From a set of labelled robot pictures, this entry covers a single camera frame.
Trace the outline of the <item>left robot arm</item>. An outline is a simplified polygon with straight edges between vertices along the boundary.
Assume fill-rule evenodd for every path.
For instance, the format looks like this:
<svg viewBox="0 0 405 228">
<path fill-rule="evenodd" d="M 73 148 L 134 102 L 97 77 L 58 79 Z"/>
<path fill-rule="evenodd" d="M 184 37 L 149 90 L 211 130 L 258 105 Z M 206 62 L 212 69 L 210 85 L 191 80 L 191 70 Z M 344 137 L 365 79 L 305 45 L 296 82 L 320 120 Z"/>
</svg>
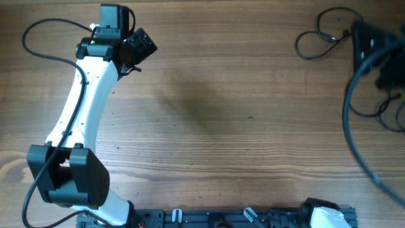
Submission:
<svg viewBox="0 0 405 228">
<path fill-rule="evenodd" d="M 72 88 L 53 131 L 43 145 L 33 145 L 27 163 L 34 177 L 31 191 L 73 215 L 92 217 L 103 227 L 144 227 L 131 202 L 110 188 L 109 172 L 96 156 L 96 136 L 112 88 L 157 47 L 134 12 L 102 4 L 99 23 L 76 47 Z"/>
</svg>

